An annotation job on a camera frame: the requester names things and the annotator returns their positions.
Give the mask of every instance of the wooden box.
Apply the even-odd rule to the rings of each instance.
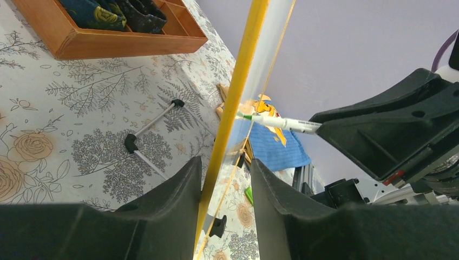
[[[153,0],[167,16],[162,34],[79,28],[59,0],[12,0],[57,60],[193,53],[207,37],[181,0]]]

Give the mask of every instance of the marker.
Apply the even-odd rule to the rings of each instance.
[[[242,113],[238,113],[238,115],[250,121],[257,122],[263,126],[277,127],[283,130],[289,130],[306,134],[315,134],[317,129],[322,125],[321,123],[314,123],[290,118],[274,118],[272,116],[262,115],[244,115]]]

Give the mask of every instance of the gray wall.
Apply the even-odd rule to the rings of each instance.
[[[236,57],[251,1],[197,2]],[[457,0],[298,0],[266,94],[282,116],[299,119],[370,98],[430,69],[458,14]],[[301,140],[326,183],[365,176],[317,136]]]

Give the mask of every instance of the floral tablecloth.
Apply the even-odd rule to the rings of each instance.
[[[0,0],[0,203],[82,202],[107,211],[143,195],[163,180],[127,154],[123,140],[175,98],[217,131],[216,85],[229,85],[235,60],[199,6],[184,2],[209,38],[194,54],[56,61],[10,0]],[[213,139],[174,109],[136,144],[169,177],[201,155],[204,177]],[[244,196],[248,170],[222,172],[211,207],[222,201],[217,217],[228,216],[226,231],[222,239],[202,232],[196,257],[259,259]],[[291,173],[278,175],[291,182]]]

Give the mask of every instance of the yellow rod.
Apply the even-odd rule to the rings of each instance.
[[[217,138],[215,139],[214,148],[212,150],[206,179],[204,180],[204,187],[202,188],[194,250],[196,250],[199,236],[204,226],[207,209],[209,208],[209,204],[211,202],[220,166],[223,163],[226,146],[228,145],[231,129],[234,124],[242,93],[244,91],[244,86],[247,81],[247,76],[250,71],[269,2],[270,0],[253,0],[248,13],[238,59],[236,60],[236,64],[234,66],[233,77],[229,86],[228,97],[225,102],[225,110],[223,111],[223,115],[220,120],[220,127],[218,128]]]

